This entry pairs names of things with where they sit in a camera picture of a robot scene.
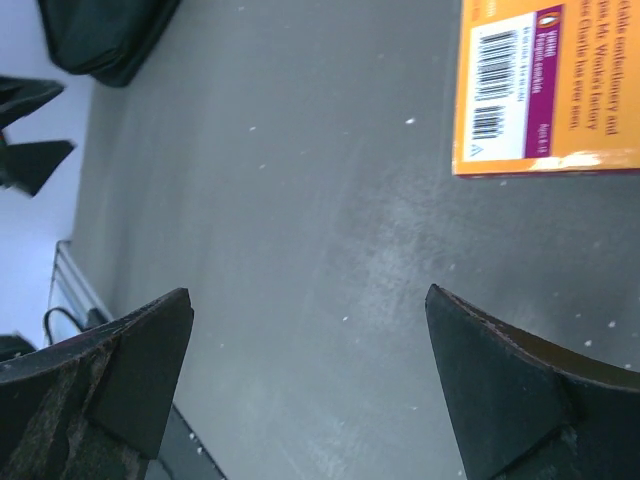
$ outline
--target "purple stripe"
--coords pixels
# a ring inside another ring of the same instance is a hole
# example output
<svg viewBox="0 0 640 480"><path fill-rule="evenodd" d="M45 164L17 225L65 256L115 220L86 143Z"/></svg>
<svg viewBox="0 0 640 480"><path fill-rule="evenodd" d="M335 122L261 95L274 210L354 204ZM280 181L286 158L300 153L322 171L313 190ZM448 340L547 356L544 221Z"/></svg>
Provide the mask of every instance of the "purple stripe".
<svg viewBox="0 0 640 480"><path fill-rule="evenodd" d="M557 15L555 24L553 14ZM562 5L540 10L536 16L525 158L551 155L553 103L562 21Z"/></svg>

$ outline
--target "orange book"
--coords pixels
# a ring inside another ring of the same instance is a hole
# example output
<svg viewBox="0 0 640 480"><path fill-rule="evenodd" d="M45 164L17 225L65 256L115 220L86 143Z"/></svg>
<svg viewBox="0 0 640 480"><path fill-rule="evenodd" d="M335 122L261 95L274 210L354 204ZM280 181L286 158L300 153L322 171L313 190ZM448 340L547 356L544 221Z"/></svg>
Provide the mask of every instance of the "orange book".
<svg viewBox="0 0 640 480"><path fill-rule="evenodd" d="M453 172L640 168L640 1L464 0Z"/></svg>

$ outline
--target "white barcode label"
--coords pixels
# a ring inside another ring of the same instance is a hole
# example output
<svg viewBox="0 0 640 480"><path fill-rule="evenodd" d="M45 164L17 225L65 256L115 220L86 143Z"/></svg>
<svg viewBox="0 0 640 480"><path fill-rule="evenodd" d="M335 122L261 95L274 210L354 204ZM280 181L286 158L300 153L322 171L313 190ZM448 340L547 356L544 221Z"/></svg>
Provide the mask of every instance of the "white barcode label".
<svg viewBox="0 0 640 480"><path fill-rule="evenodd" d="M536 14L471 30L465 161L524 158Z"/></svg>

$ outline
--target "table surface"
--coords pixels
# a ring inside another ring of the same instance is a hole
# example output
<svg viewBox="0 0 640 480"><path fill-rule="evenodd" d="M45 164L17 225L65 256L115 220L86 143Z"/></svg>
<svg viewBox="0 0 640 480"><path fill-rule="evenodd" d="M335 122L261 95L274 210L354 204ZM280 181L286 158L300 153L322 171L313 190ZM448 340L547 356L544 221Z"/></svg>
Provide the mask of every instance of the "table surface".
<svg viewBox="0 0 640 480"><path fill-rule="evenodd" d="M115 314L190 289L176 402L232 480L464 478L432 283L640 367L640 179L454 178L459 16L184 0L95 91L73 255Z"/></svg>

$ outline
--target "oval logo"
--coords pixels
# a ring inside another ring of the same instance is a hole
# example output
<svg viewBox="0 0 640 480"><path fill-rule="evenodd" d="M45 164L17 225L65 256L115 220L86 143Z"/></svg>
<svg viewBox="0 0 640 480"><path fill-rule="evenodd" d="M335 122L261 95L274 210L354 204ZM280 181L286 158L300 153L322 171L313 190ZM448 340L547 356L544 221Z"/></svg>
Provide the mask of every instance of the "oval logo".
<svg viewBox="0 0 640 480"><path fill-rule="evenodd" d="M558 23L560 23L560 12L547 13L538 19L540 28L555 27Z"/></svg>

